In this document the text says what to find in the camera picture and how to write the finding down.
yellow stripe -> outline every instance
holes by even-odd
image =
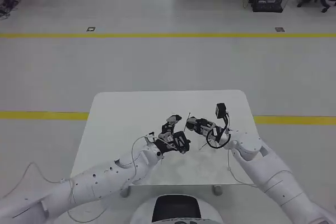
[[[0,111],[0,119],[87,120],[88,113],[51,111]]]
[[[117,33],[0,34],[0,38],[336,38],[329,33]]]
[[[256,124],[336,125],[336,116],[254,116]]]
[[[87,120],[86,112],[0,111],[0,119]],[[336,125],[336,116],[254,116],[256,124]]]

small black object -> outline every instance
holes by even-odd
[[[153,210],[152,222],[167,220],[170,218],[196,218],[201,219],[198,201],[187,195],[169,194],[159,196]],[[194,221],[177,221],[177,224],[196,223]]]
[[[253,0],[251,7],[253,12],[279,12],[284,8],[281,6],[282,0]]]
[[[282,27],[275,27],[276,32],[285,32],[285,29]]]
[[[224,118],[226,115],[226,106],[223,102],[217,104],[217,107],[215,109],[215,115],[218,119]]]
[[[95,32],[96,28],[95,27],[89,27],[87,28],[86,32]]]

robotic hand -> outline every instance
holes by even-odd
[[[290,168],[265,142],[239,130],[231,130],[225,106],[217,104],[216,116],[224,119],[224,128],[195,117],[187,120],[186,127],[204,136],[210,146],[211,140],[220,145],[212,148],[231,150],[255,187],[273,199],[294,224],[336,224],[336,216],[308,199]]]
[[[0,200],[0,223],[45,223],[81,204],[124,190],[131,183],[138,184],[149,175],[164,157],[164,153],[179,151],[184,154],[189,151],[190,141],[184,133],[174,133],[174,125],[180,119],[178,115],[168,118],[159,137],[155,137],[154,133],[141,137],[147,143],[141,149],[133,151],[133,144],[131,153],[94,166],[68,180],[63,179],[50,192],[40,197],[30,198],[30,195],[24,195],[15,200],[4,197]]]

floor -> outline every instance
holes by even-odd
[[[336,34],[336,7],[252,13],[238,0],[26,0],[0,21],[0,34],[287,33]],[[88,112],[104,91],[240,89],[254,115],[336,116],[336,38],[0,38],[0,111]],[[290,165],[310,198],[334,212],[336,125],[257,125]],[[85,128],[78,120],[0,119],[0,196],[35,161],[48,179],[69,177]],[[17,192],[48,188],[34,169]],[[96,223],[129,223],[144,200],[162,193],[196,195],[226,223],[289,223],[248,186],[137,186],[102,202]],[[89,220],[100,211],[85,214]],[[81,216],[80,209],[73,214]],[[55,223],[70,223],[61,216]]]

white table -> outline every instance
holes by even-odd
[[[101,162],[115,160],[132,148],[140,136],[152,131],[158,135],[166,119],[174,114],[182,116],[175,132],[184,129],[188,114],[206,118],[223,126],[215,116],[216,104],[227,106],[232,129],[256,134],[256,126],[245,94],[240,90],[168,91],[168,92],[103,92],[97,94],[77,152],[71,176]],[[191,140],[190,151],[165,154],[161,164],[153,170],[143,185],[218,185],[238,184],[227,171],[227,151],[214,150],[195,132],[185,130]],[[144,139],[135,148],[145,144]],[[236,177],[252,183],[231,156]]]

